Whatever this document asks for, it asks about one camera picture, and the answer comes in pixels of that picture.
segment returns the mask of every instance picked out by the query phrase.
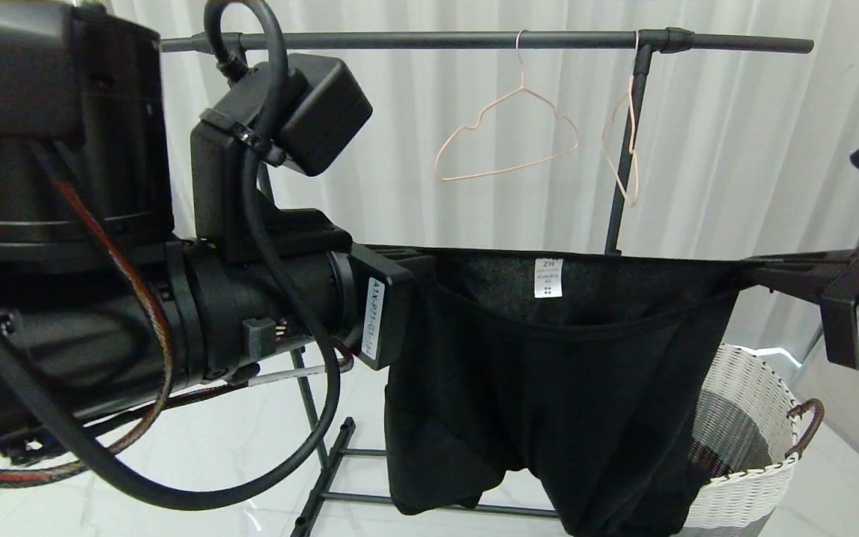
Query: black fabric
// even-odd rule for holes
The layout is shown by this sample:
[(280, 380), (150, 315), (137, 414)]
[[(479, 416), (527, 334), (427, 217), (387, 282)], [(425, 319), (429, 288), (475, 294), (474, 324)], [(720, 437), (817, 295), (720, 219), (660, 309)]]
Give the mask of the black fabric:
[[(396, 507), (473, 504), (528, 468), (570, 534), (677, 533), (699, 479), (695, 404), (740, 264), (427, 253), (437, 281), (422, 284), (386, 385)], [(536, 258), (565, 260), (562, 297), (535, 298)]]

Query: clothes hanger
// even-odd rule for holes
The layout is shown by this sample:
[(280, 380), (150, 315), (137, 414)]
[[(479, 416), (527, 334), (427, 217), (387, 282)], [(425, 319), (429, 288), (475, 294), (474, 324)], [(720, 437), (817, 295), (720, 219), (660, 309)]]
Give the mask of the clothes hanger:
[[(635, 32), (635, 57), (638, 57), (638, 32)], [(635, 102), (632, 101), (632, 90), (635, 85), (635, 72), (633, 71), (630, 75), (628, 75), (628, 89), (624, 92), (618, 102), (614, 105), (614, 108), (611, 109), (611, 116), (609, 116), (609, 120), (605, 123), (605, 127), (602, 129), (601, 143), (599, 147), (601, 147), (602, 155), (605, 157), (606, 162), (609, 164), (609, 169), (611, 173), (614, 175), (614, 183), (618, 186), (618, 190), (621, 191), (621, 197), (625, 198), (625, 204), (628, 207), (634, 207), (636, 203), (638, 203), (638, 188), (641, 187), (641, 171), (640, 164), (638, 164), (638, 154), (635, 153), (635, 137), (638, 135), (638, 121), (635, 119)], [(614, 123), (614, 115), (618, 112), (618, 107), (621, 106), (621, 103), (628, 99), (628, 116), (632, 123), (632, 132), (628, 136), (628, 153), (632, 156), (632, 166), (635, 168), (635, 186), (632, 189), (632, 194), (629, 196), (628, 189), (625, 187), (625, 184), (621, 181), (621, 177), (618, 177), (618, 170), (614, 167), (614, 163), (611, 161), (611, 155), (608, 154), (608, 151), (605, 149), (605, 134), (608, 133), (609, 127), (611, 127), (611, 123)]]
[[(525, 64), (522, 64), (522, 52), (519, 51), (519, 37), (522, 37), (523, 31), (525, 31), (525, 30), (520, 30), (519, 34), (516, 34), (516, 37), (515, 37), (515, 55), (516, 55), (516, 57), (519, 58), (519, 87), (516, 89), (513, 89), (511, 92), (508, 92), (508, 94), (500, 96), (500, 98), (497, 98), (497, 99), (495, 99), (495, 101), (488, 103), (486, 106), (484, 106), (480, 110), (479, 116), (477, 116), (477, 118), (476, 118), (475, 125), (471, 125), (471, 126), (463, 125), (463, 126), (459, 127), (458, 129), (456, 129), (456, 131), (454, 131), (450, 135), (450, 137), (448, 137), (446, 139), (446, 142), (444, 142), (443, 146), (440, 147), (439, 152), (436, 153), (436, 163), (433, 164), (433, 171), (436, 173), (436, 179), (439, 179), (439, 180), (474, 179), (477, 177), (486, 177), (488, 175), (496, 175), (496, 174), (500, 174), (500, 173), (512, 172), (515, 170), (521, 170), (522, 168), (528, 168), (529, 166), (535, 166), (535, 164), (548, 163), (549, 160), (558, 159), (559, 157), (561, 157), (563, 155), (567, 155), (569, 153), (572, 153), (573, 151), (575, 151), (576, 149), (579, 148), (579, 129), (576, 127), (575, 123), (572, 122), (572, 119), (569, 119), (569, 116), (560, 115), (560, 113), (558, 112), (558, 108), (556, 108), (556, 103), (549, 101), (548, 98), (545, 98), (544, 96), (539, 95), (537, 92), (532, 91), (532, 89), (529, 89), (526, 87), (526, 66), (525, 66)], [(542, 102), (548, 104), (549, 108), (552, 109), (553, 116), (555, 116), (557, 122), (559, 122), (559, 120), (563, 119), (563, 120), (565, 120), (566, 123), (569, 123), (569, 126), (572, 127), (573, 135), (575, 135), (575, 137), (576, 137), (576, 144), (573, 145), (572, 147), (570, 147), (569, 149), (562, 151), (562, 153), (556, 153), (555, 155), (553, 155), (551, 157), (545, 157), (544, 159), (533, 160), (531, 163), (519, 164), (519, 166), (511, 166), (508, 168), (502, 168), (502, 169), (494, 170), (494, 171), (490, 171), (490, 172), (474, 173), (474, 174), (469, 174), (469, 175), (458, 175), (458, 176), (453, 176), (453, 177), (442, 177), (439, 173), (439, 160), (441, 159), (441, 157), (443, 157), (443, 153), (444, 153), (444, 151), (446, 151), (446, 148), (450, 146), (450, 143), (452, 143), (453, 140), (456, 139), (456, 136), (463, 131), (474, 131), (474, 130), (478, 129), (480, 123), (482, 123), (483, 116), (486, 115), (486, 113), (488, 111), (490, 111), (491, 109), (494, 109), (496, 106), (498, 106), (501, 102), (504, 102), (506, 99), (511, 98), (511, 96), (516, 95), (516, 94), (520, 94), (521, 92), (524, 92), (524, 94), (529, 94), (529, 95), (535, 96), (535, 98), (539, 99), (539, 101), (542, 101)]]

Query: black metal clothes rack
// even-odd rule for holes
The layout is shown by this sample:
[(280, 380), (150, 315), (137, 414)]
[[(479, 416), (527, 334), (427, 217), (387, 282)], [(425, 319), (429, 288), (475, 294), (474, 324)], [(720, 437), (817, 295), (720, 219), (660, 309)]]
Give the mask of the black metal clothes rack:
[[(515, 48), (516, 31), (378, 31), (378, 33), (323, 33), (323, 34), (286, 34), (289, 50), (441, 50), (441, 48)], [(259, 34), (224, 34), (224, 43), (232, 51), (244, 52), (265, 47), (265, 37)], [(634, 83), (631, 88), (631, 99), (635, 107), (635, 123), (641, 124), (641, 105), (644, 101), (645, 84), (651, 70), (652, 58), (655, 52), (674, 54), (674, 52), (699, 50), (719, 51), (769, 51), (790, 52), (790, 54), (807, 54), (814, 49), (812, 40), (794, 40), (786, 37), (754, 37), (753, 35), (719, 35), (695, 34), (684, 28), (665, 28), (664, 30), (639, 31), (526, 31), (518, 38), (519, 48), (635, 48), (633, 74)], [(196, 34), (193, 37), (178, 38), (178, 40), (163, 40), (162, 52), (198, 51), (212, 54), (207, 37)], [(618, 159), (618, 177), (627, 184), (632, 166), (632, 154), (629, 143), (632, 135), (630, 116), (626, 114), (623, 144), (621, 144), (620, 159)], [(614, 188), (611, 198), (608, 231), (605, 238), (605, 253), (621, 254), (617, 249), (618, 232), (621, 229), (625, 200), (620, 190)], [(291, 361), (295, 368), (303, 368), (303, 350), (291, 353)], [(303, 407), (306, 410), (307, 421), (313, 427), (317, 424), (319, 415), (310, 391), (310, 383), (306, 377), (298, 378)], [(349, 447), (350, 439), (356, 430), (353, 418), (345, 419), (340, 426), (337, 440), (327, 451), (327, 446), (321, 441), (317, 446), (317, 458), (320, 459), (321, 472), (314, 483), (313, 489), (304, 504), (301, 515), (297, 517), (291, 537), (308, 537), (313, 531), (314, 523), (320, 514), (321, 507), (327, 500), (341, 502), (377, 503), (392, 505), (390, 497), (330, 490), (334, 478), (340, 469), (341, 462), (346, 456), (386, 456), (384, 450), (356, 449)], [(451, 506), (446, 509), (466, 510), (464, 507)], [(555, 518), (556, 513), (551, 509), (525, 509), (511, 506), (478, 506), (475, 512), (510, 514), (518, 516)]]

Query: brown basket handle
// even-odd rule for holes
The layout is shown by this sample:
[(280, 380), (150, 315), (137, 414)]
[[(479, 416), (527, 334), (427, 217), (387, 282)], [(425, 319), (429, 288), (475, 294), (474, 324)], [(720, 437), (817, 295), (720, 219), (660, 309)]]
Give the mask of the brown basket handle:
[(800, 439), (798, 439), (796, 445), (791, 449), (788, 449), (787, 453), (784, 453), (785, 459), (795, 453), (797, 453), (798, 458), (800, 458), (801, 455), (804, 455), (804, 450), (808, 449), (811, 439), (814, 439), (814, 435), (817, 434), (818, 429), (821, 428), (821, 422), (824, 421), (824, 404), (821, 400), (811, 398), (811, 400), (804, 401), (790, 409), (790, 411), (787, 411), (788, 418), (797, 418), (800, 417), (800, 415), (807, 414), (807, 412), (811, 410), (814, 411), (814, 420), (811, 421), (811, 425), (808, 426), (808, 430), (801, 435)]

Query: laundry basket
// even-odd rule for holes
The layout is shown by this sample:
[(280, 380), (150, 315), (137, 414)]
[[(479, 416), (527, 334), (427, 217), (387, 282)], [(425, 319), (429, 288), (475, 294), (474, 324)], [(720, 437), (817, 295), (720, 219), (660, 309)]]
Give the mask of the laundry basket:
[[(801, 415), (811, 410), (814, 420), (801, 435)], [(736, 347), (720, 347), (699, 397), (688, 454), (713, 477), (678, 535), (760, 534), (823, 418), (821, 401), (798, 404), (763, 360)]]

